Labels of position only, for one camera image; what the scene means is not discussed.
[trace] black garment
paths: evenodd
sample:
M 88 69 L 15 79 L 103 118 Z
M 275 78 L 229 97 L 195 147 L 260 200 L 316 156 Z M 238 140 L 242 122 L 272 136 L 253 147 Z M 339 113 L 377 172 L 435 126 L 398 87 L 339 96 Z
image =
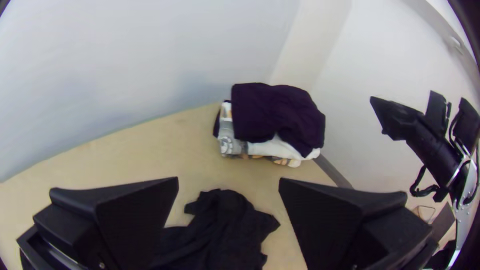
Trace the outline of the black garment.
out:
M 304 158 L 322 148 L 325 115 L 309 93 L 289 85 L 235 84 L 231 88 L 235 139 L 251 143 L 271 140 L 275 133 Z
M 188 226 L 163 229 L 153 270 L 260 270 L 261 243 L 280 226 L 232 190 L 201 192 L 185 213 Z

